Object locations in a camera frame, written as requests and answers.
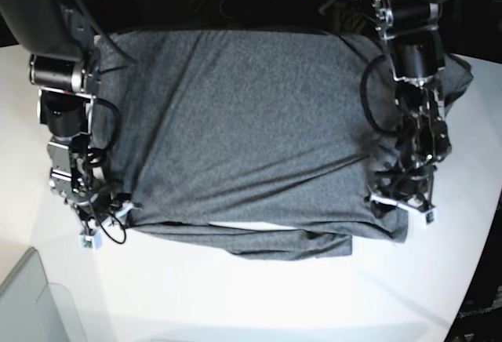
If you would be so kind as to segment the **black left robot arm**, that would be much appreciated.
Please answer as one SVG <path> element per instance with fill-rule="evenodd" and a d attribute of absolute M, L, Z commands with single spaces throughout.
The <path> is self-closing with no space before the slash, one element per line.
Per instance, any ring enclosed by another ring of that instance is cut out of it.
<path fill-rule="evenodd" d="M 446 55 L 439 33 L 442 4 L 447 1 L 372 0 L 383 53 L 368 65 L 360 83 L 360 95 L 365 96 L 369 73 L 387 61 L 400 118 L 395 129 L 387 130 L 365 113 L 377 132 L 395 139 L 398 150 L 396 163 L 375 174 L 369 200 L 378 210 L 400 209 L 426 224 L 436 218 L 436 166 L 451 152 L 442 87 Z"/>

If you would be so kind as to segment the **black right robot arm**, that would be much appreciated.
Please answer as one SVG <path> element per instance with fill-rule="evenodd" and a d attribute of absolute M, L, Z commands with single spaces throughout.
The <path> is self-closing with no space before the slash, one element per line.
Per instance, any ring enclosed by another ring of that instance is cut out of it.
<path fill-rule="evenodd" d="M 50 189 L 75 213 L 80 244 L 97 249 L 107 227 L 123 227 L 136 208 L 108 171 L 122 115 L 98 95 L 104 70 L 95 41 L 110 38 L 82 0 L 1 0 L 1 14 L 30 53 L 38 120 L 51 133 Z"/>

